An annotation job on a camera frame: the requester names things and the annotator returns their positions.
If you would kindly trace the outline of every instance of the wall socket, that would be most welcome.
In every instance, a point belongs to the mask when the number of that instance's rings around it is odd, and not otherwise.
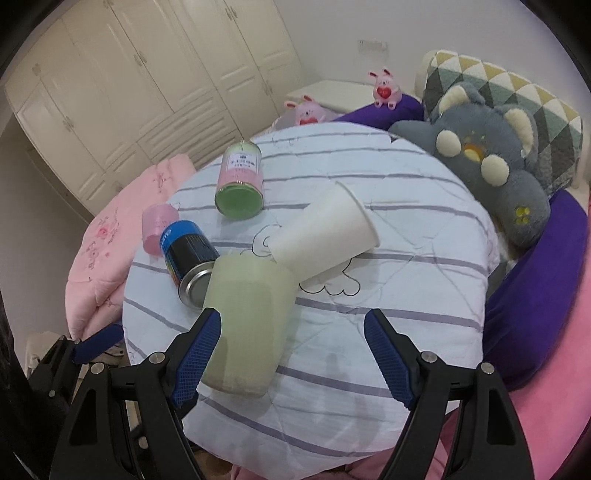
[[[388,51],[388,42],[377,40],[358,40],[357,48],[359,49],[359,53]]]

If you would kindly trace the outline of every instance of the purple pillow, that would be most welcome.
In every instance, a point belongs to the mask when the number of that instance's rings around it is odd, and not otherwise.
[[[558,340],[579,286],[587,243],[587,215],[559,190],[538,243],[486,302],[484,359],[515,390],[540,369]]]
[[[410,95],[403,95],[402,100],[398,102],[394,110],[390,110],[387,105],[382,105],[378,108],[372,103],[353,112],[346,113],[334,121],[366,125],[387,131],[399,120],[425,120],[421,103]]]

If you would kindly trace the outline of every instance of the green jar lid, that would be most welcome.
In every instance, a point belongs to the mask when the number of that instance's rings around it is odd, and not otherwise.
[[[229,183],[216,193],[216,207],[232,220],[246,220],[262,210],[259,191],[246,183]]]

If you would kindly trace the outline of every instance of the metal screw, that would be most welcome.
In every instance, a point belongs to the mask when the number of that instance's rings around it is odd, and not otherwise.
[[[139,448],[141,448],[142,450],[147,450],[148,449],[148,439],[146,437],[140,437],[138,439],[138,445],[139,445]]]
[[[484,362],[481,366],[480,369],[486,373],[487,375],[492,375],[493,373],[495,373],[495,367],[492,366],[492,364],[490,364],[489,362]]]
[[[154,365],[158,365],[158,364],[161,364],[162,362],[164,362],[165,358],[166,358],[166,355],[164,355],[162,352],[152,353],[152,355],[150,355],[150,363],[154,364]]]
[[[424,351],[421,353],[421,358],[425,360],[428,364],[434,364],[437,361],[437,355],[429,350]]]
[[[94,364],[92,367],[90,367],[90,372],[94,373],[94,374],[100,374],[104,369],[105,369],[105,364],[101,364],[99,362],[97,364]]]

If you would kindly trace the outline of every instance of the plush toy eye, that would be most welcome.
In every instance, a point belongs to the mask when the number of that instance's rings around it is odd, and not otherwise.
[[[480,173],[488,184],[493,187],[500,187],[509,178],[509,165],[498,155],[489,155],[482,160]]]
[[[462,151],[462,143],[457,135],[451,130],[442,130],[435,142],[437,151],[444,157],[455,157]]]

